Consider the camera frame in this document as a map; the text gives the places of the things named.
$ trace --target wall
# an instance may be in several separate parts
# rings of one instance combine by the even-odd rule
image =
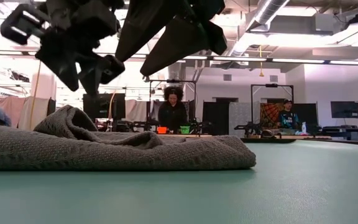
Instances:
[[[239,102],[250,102],[251,84],[270,83],[271,75],[278,75],[278,84],[285,84],[285,74],[280,73],[279,69],[263,70],[264,77],[260,77],[260,70],[249,71],[248,69],[229,69],[204,68],[200,79],[197,82],[197,104],[196,117],[202,119],[203,102],[213,101],[217,97],[238,98]],[[191,80],[194,74],[193,68],[186,68],[186,79]],[[232,81],[223,81],[224,74],[231,74]],[[194,93],[185,87],[185,100],[192,100]],[[254,94],[254,101],[261,98],[291,98],[282,88],[262,87]]]
[[[358,119],[331,117],[331,101],[358,101],[358,66],[300,65],[285,76],[295,103],[317,103],[321,126],[358,126]]]

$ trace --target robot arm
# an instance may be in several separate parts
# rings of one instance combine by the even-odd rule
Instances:
[[[21,45],[32,35],[39,37],[41,47],[35,57],[70,90],[76,91],[80,81],[93,96],[100,83],[120,75],[124,62],[163,27],[165,32],[140,70],[145,77],[200,50],[221,55],[227,49],[223,30],[209,21],[224,9],[224,0],[131,0],[121,29],[114,13],[124,5],[123,0],[46,0],[38,7],[20,4],[1,24],[1,34]],[[93,52],[99,40],[119,30],[115,56]]]

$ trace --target black shirt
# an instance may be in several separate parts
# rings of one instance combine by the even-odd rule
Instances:
[[[278,114],[278,122],[281,124],[282,128],[295,129],[299,120],[296,113],[282,110]]]
[[[164,102],[158,110],[158,121],[162,127],[177,131],[180,126],[187,123],[186,107],[182,102],[172,106],[169,102]]]

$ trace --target dark jacket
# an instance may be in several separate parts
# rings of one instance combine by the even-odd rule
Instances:
[[[158,110],[158,121],[162,127],[177,131],[180,126],[187,123],[186,107],[182,102],[172,106],[169,102],[164,102]]]

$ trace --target cap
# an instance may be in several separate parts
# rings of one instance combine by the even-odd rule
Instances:
[[[287,103],[292,103],[292,100],[288,100],[288,99],[284,100],[284,104],[287,104]]]

